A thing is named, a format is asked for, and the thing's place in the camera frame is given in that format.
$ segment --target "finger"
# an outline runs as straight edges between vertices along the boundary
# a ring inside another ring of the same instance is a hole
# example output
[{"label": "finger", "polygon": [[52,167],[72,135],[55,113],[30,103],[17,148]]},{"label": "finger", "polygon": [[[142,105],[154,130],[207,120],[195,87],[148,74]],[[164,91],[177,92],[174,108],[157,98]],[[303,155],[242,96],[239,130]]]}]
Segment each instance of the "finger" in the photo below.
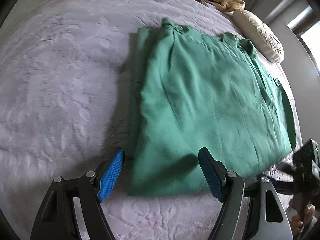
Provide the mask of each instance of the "finger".
[{"label": "finger", "polygon": [[303,226],[303,223],[301,221],[290,221],[290,227],[292,230],[296,228],[301,228]]},{"label": "finger", "polygon": [[299,215],[295,215],[295,216],[293,216],[292,217],[292,219],[291,219],[292,221],[300,221],[301,220],[301,218],[300,218],[300,216]]},{"label": "finger", "polygon": [[316,207],[314,205],[310,204],[310,205],[306,206],[306,208],[304,209],[304,213],[306,215],[313,214],[315,212],[315,210],[316,210]]},{"label": "finger", "polygon": [[306,208],[305,208],[305,217],[304,217],[304,223],[305,225],[309,224],[312,219],[313,219],[313,215],[315,214],[315,210],[316,210],[316,207],[312,204],[308,205]]},{"label": "finger", "polygon": [[299,228],[295,228],[295,229],[292,229],[292,234],[293,235],[296,235],[297,233],[300,232],[300,229]]}]

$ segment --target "metal screw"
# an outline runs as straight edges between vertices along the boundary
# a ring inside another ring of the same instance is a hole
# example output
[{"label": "metal screw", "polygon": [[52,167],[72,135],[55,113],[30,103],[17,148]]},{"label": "metal screw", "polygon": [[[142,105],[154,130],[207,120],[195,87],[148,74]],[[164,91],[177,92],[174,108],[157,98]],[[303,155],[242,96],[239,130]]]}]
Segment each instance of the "metal screw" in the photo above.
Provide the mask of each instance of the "metal screw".
[{"label": "metal screw", "polygon": [[268,183],[269,182],[269,178],[266,177],[266,176],[262,176],[261,177],[261,181],[264,182],[264,183]]},{"label": "metal screw", "polygon": [[86,176],[89,177],[89,178],[93,177],[94,175],[95,175],[94,171],[88,171],[86,173]]},{"label": "metal screw", "polygon": [[53,179],[54,182],[60,182],[62,180],[61,176],[57,176]]},{"label": "metal screw", "polygon": [[237,176],[237,174],[234,171],[228,171],[228,176],[234,178]]}]

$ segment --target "bed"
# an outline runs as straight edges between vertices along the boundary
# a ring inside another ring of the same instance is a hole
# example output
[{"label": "bed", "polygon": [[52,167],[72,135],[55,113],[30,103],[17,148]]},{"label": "bed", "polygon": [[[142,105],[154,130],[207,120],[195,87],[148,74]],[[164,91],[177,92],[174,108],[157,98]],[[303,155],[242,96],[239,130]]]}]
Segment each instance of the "bed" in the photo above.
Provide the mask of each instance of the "bed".
[{"label": "bed", "polygon": [[[22,240],[29,239],[55,176],[79,177],[115,147],[128,147],[137,29],[156,28],[163,17],[210,35],[230,31],[242,36],[230,14],[195,0],[38,0],[2,37],[0,208]],[[280,64],[259,58],[287,92],[298,149],[302,140],[287,78]],[[289,163],[291,155],[284,161]],[[210,192],[129,197],[131,165],[127,159],[111,196],[101,204],[117,240],[207,239],[221,207]],[[275,167],[266,174],[289,179]],[[280,198],[286,208],[289,197]],[[89,239],[79,201],[75,206],[82,239]]]}]

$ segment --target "folded green garment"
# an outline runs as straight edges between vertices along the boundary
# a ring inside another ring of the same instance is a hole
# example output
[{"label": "folded green garment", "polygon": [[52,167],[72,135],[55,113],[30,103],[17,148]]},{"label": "folded green garment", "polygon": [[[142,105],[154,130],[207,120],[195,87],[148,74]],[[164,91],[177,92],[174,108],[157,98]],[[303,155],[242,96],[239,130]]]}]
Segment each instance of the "folded green garment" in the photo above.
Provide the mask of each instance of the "folded green garment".
[{"label": "folded green garment", "polygon": [[232,33],[212,37],[167,18],[158,32],[139,29],[133,81],[129,195],[208,189],[197,159],[201,147],[251,177],[296,145],[281,83],[252,43]]}]

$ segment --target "white pillow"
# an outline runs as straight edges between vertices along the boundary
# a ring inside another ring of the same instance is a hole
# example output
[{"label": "white pillow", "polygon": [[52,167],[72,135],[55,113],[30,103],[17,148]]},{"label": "white pillow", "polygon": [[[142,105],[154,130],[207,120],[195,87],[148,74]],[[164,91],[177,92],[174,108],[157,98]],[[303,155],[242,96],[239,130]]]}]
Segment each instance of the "white pillow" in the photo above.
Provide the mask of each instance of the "white pillow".
[{"label": "white pillow", "polygon": [[236,10],[233,22],[268,60],[282,62],[284,51],[279,39],[257,16],[247,10]]}]

